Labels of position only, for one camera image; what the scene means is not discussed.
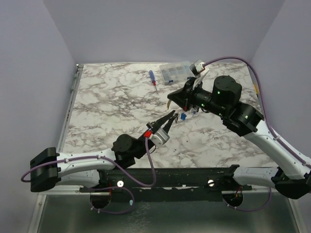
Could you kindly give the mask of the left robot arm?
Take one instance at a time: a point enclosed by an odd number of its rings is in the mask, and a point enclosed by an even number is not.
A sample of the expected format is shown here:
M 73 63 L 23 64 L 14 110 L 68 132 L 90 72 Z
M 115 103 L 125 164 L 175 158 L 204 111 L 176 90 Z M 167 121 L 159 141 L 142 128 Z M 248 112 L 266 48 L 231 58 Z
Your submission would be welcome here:
M 177 118 L 178 113 L 171 111 L 147 123 L 147 130 L 139 138 L 122 134 L 112 148 L 105 150 L 73 154 L 46 148 L 30 161 L 30 190 L 38 193 L 57 185 L 81 185 L 103 191 L 107 179 L 99 175 L 100 170 L 125 170 L 144 155 L 150 156 L 152 148 L 159 148 L 169 140 L 168 132 Z

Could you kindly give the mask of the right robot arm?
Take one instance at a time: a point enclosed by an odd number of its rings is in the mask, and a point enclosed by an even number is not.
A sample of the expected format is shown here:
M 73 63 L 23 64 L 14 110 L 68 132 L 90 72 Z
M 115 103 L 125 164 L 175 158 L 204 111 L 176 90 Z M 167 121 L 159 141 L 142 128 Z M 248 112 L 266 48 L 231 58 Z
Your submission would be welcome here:
M 274 162 L 276 167 L 238 167 L 234 173 L 223 178 L 224 186 L 234 190 L 239 185 L 259 185 L 275 188 L 280 194 L 299 199 L 311 191 L 311 170 L 294 158 L 272 131 L 263 115 L 253 106 L 240 101 L 242 86 L 230 76 L 219 76 L 214 80 L 212 92 L 202 85 L 194 86 L 190 78 L 184 87 L 168 94 L 168 99 L 184 111 L 201 108 L 218 115 L 223 124 L 238 136 L 244 137 Z

